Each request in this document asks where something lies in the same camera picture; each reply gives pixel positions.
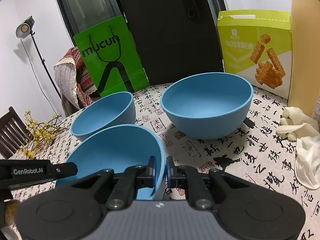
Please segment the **metal screw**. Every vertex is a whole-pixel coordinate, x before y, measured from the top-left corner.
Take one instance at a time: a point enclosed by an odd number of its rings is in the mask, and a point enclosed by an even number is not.
[[[124,205],[124,202],[123,200],[121,199],[118,199],[118,198],[115,198],[115,199],[111,199],[109,202],[108,202],[108,205],[112,208],[121,208],[123,207]]]
[[[197,207],[202,208],[202,209],[208,208],[211,206],[211,201],[209,199],[205,199],[205,198],[198,199],[196,201],[196,205],[197,205]]]

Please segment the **table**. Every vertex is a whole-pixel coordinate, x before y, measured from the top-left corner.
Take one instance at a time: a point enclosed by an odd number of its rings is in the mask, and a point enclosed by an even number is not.
[[[134,93],[136,124],[145,126],[162,140],[166,154],[180,165],[191,165],[200,172],[218,168],[232,175],[275,190],[298,201],[306,212],[306,223],[298,240],[316,240],[320,237],[320,189],[305,189],[294,174],[295,143],[276,135],[280,115],[287,100],[263,89],[254,87],[254,95],[244,123],[234,133],[217,140],[193,139],[179,131],[160,107],[160,96],[170,84],[150,86]],[[70,127],[81,111],[63,120]],[[51,147],[36,155],[37,159],[50,159],[63,163],[80,141],[69,131],[57,136]],[[25,159],[16,154],[11,159]],[[53,189],[55,182],[16,190],[15,199],[21,201]],[[166,188],[165,199],[183,199],[181,189]]]

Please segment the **chair backrest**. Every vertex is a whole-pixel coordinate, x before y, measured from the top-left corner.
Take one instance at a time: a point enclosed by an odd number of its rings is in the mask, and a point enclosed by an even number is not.
[[[26,145],[27,142],[23,139],[30,140],[27,134],[25,124],[10,106],[9,112],[0,118],[0,153],[2,156],[9,159],[21,145]]]

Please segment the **blue bowl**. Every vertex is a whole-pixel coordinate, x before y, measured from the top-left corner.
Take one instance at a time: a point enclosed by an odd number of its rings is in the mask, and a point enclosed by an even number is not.
[[[129,92],[118,92],[106,96],[88,106],[73,122],[71,133],[84,141],[96,132],[118,124],[136,120],[133,96]]]
[[[203,73],[172,84],[160,103],[171,122],[197,139],[216,139],[235,131],[247,116],[252,85],[229,73]]]
[[[76,164],[77,175],[57,180],[56,187],[103,169],[120,173],[130,166],[147,165],[151,155],[156,157],[156,187],[139,189],[137,199],[161,200],[165,187],[162,143],[150,130],[134,124],[109,127],[87,138],[66,160]]]

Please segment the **lamp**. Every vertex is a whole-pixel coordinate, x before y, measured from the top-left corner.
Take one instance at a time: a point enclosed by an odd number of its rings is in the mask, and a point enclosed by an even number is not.
[[[34,39],[34,37],[33,37],[33,35],[35,34],[35,33],[32,31],[32,27],[33,27],[34,23],[35,23],[34,19],[32,18],[32,16],[30,16],[28,19],[26,19],[25,21],[23,21],[23,23],[20,24],[20,25],[17,27],[17,29],[16,29],[16,36],[17,36],[19,39],[24,39],[24,38],[26,38],[29,34],[31,35],[31,38],[32,38],[32,40],[33,40],[33,43],[35,44],[36,50],[37,50],[38,55],[39,55],[39,57],[40,57],[40,59],[41,59],[42,65],[43,65],[43,67],[44,67],[44,69],[45,69],[45,71],[46,71],[46,73],[47,73],[47,75],[48,75],[48,77],[49,77],[52,85],[54,86],[57,94],[58,94],[59,97],[61,98],[61,95],[60,95],[60,93],[59,93],[56,85],[54,84],[54,82],[53,82],[53,80],[52,80],[52,78],[51,78],[51,76],[50,76],[50,74],[49,74],[49,72],[48,72],[47,67],[46,67],[45,64],[44,64],[44,61],[45,61],[45,60],[41,57],[40,52],[39,52],[39,49],[38,49],[38,46],[37,46],[36,41],[35,41],[35,39]]]

